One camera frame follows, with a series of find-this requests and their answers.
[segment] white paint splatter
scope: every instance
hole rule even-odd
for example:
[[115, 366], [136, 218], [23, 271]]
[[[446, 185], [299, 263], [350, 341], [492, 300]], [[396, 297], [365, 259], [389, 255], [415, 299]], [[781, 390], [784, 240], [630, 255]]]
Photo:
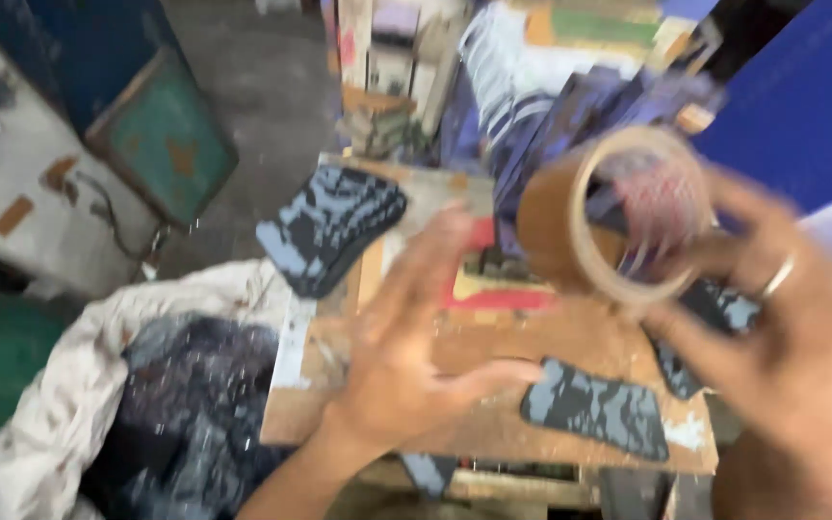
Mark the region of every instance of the white paint splatter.
[[695, 418], [695, 413], [689, 412], [686, 422], [674, 425], [671, 421], [663, 422], [663, 433], [666, 440], [685, 446], [696, 452], [704, 446], [704, 422]]

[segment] hand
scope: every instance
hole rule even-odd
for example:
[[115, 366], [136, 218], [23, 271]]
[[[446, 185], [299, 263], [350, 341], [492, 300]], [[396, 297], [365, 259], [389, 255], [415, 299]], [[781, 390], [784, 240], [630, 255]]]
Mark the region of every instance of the hand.
[[471, 226], [461, 207], [442, 210], [410, 240], [353, 324], [348, 382], [321, 428], [339, 429], [368, 457], [463, 416], [483, 397], [541, 378], [538, 364], [521, 360], [491, 360], [460, 376], [432, 364], [442, 289], [455, 276]]
[[700, 240], [664, 270], [696, 268], [758, 298], [790, 257], [794, 267], [760, 301], [754, 329], [741, 337], [711, 332], [673, 301], [649, 309], [644, 325], [818, 490], [832, 490], [832, 259], [761, 188], [717, 172], [708, 181], [715, 207], [745, 233]]

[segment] blue panel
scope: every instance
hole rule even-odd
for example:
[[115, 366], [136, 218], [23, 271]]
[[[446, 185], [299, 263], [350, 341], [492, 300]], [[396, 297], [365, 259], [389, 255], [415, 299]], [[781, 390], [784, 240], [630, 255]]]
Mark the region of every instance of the blue panel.
[[730, 103], [694, 139], [710, 159], [794, 199], [832, 202], [832, 0], [815, 0], [728, 85]]
[[184, 62], [158, 0], [0, 0], [0, 45], [79, 135], [160, 47]]

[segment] packing tape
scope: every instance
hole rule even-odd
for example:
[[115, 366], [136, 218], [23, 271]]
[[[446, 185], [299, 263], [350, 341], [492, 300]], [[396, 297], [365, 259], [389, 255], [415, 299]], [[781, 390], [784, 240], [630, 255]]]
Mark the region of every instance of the packing tape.
[[[625, 155], [654, 160], [649, 168], [614, 175], [599, 169]], [[643, 242], [632, 247], [622, 234], [592, 225], [585, 207], [594, 178], [615, 183], [629, 223], [653, 236], [641, 237]], [[540, 169], [522, 194], [517, 229], [532, 272], [557, 290], [596, 292], [638, 307], [677, 296], [693, 276], [685, 272], [644, 283], [618, 273], [626, 256], [643, 257], [644, 248], [662, 255], [710, 231], [713, 222], [702, 165], [694, 150], [666, 130], [631, 126], [585, 143]]]

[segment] wooden workbench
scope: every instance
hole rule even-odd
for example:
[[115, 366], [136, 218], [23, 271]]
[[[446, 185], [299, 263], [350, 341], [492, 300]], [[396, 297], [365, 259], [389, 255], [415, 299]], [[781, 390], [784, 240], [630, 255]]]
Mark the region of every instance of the wooden workbench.
[[[341, 332], [342, 323], [375, 295], [406, 239], [422, 230], [433, 213], [451, 199], [468, 200], [471, 212], [478, 217], [492, 211], [491, 180], [341, 160], [396, 180], [410, 204], [399, 226], [368, 248], [332, 295], [319, 302], [288, 303], [289, 316], [282, 329], [260, 433], [263, 443], [299, 444], [316, 428], [323, 406], [343, 384], [337, 360], [348, 354], [349, 343]], [[704, 395], [699, 393], [687, 402], [673, 397], [641, 328], [617, 317], [600, 301], [572, 296], [535, 313], [450, 309], [440, 314], [436, 326], [433, 361], [443, 372], [462, 373], [495, 355], [534, 360], [545, 354], [555, 356], [595, 375], [623, 378], [652, 389], [664, 423], [678, 435], [675, 439], [667, 435], [670, 457], [666, 463], [649, 463], [605, 443], [526, 424], [519, 416], [523, 392], [512, 391], [484, 400], [455, 424], [408, 442], [402, 452], [696, 474], [712, 473], [717, 466]]]

